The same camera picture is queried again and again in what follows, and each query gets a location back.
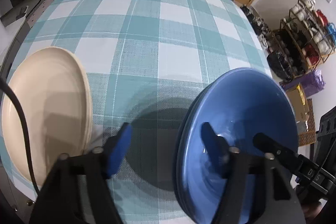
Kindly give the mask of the teal plaid tablecloth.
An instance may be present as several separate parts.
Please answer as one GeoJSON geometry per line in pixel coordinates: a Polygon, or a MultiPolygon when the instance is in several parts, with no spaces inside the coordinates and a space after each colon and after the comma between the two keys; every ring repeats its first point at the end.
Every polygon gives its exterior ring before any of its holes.
{"type": "Polygon", "coordinates": [[[231,69],[269,74],[261,44],[232,0],[54,0],[5,73],[48,46],[87,72],[92,145],[131,123],[131,146],[108,185],[125,223],[190,223],[173,191],[176,135],[191,102],[231,69]]]}

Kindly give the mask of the blue bowl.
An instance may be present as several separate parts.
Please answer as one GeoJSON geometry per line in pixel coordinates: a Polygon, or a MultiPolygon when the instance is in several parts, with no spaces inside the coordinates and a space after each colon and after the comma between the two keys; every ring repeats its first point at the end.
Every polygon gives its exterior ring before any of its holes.
{"type": "Polygon", "coordinates": [[[184,174],[184,169],[186,167],[186,159],[190,151],[188,147],[190,146],[190,134],[191,134],[191,121],[194,117],[198,105],[201,102],[202,94],[199,94],[190,105],[181,126],[178,131],[174,159],[173,159],[173,186],[174,193],[180,207],[185,211],[185,213],[192,219],[201,219],[210,217],[213,213],[206,212],[206,209],[210,207],[210,202],[206,202],[204,208],[196,206],[191,199],[190,192],[185,193],[182,189],[182,182],[186,180],[186,175],[184,174]]]}
{"type": "Polygon", "coordinates": [[[224,73],[201,92],[201,102],[191,121],[190,153],[182,182],[196,206],[206,202],[210,217],[192,219],[210,223],[218,207],[226,181],[213,169],[201,138],[201,126],[208,122],[214,132],[230,146],[250,155],[261,155],[252,139],[261,132],[296,151],[297,126],[293,108],[283,89],[268,75],[252,68],[238,68],[224,73]]]}

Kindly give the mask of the shoe rack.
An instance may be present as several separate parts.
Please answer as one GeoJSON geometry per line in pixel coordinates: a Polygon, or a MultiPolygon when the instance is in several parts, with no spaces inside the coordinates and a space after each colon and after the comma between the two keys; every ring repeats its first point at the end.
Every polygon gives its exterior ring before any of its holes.
{"type": "Polygon", "coordinates": [[[274,32],[293,78],[315,70],[335,53],[335,24],[315,6],[315,0],[297,0],[274,32]]]}

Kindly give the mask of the purple bag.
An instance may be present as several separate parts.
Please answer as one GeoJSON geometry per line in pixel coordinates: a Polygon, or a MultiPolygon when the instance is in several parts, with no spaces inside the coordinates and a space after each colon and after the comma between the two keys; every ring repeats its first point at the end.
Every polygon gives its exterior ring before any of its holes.
{"type": "Polygon", "coordinates": [[[325,88],[325,81],[323,80],[322,72],[319,69],[316,69],[299,78],[296,78],[290,83],[282,84],[282,88],[285,91],[288,91],[298,84],[302,85],[305,95],[307,97],[317,94],[325,88]]]}

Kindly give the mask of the beige plate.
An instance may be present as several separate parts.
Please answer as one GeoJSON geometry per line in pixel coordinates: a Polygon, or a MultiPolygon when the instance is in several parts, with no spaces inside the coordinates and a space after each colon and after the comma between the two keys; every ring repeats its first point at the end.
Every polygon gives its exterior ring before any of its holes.
{"type": "Polygon", "coordinates": [[[62,153],[81,155],[92,131],[92,97],[88,77],[70,51],[47,47],[27,57],[12,75],[29,132],[33,171],[42,186],[62,153]]]}

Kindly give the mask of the cardboard box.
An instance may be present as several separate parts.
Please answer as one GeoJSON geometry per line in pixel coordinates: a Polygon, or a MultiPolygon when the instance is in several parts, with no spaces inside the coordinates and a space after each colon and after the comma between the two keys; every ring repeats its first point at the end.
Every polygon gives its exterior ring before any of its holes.
{"type": "Polygon", "coordinates": [[[296,122],[308,121],[310,110],[302,84],[288,89],[286,94],[293,107],[296,122]]]}

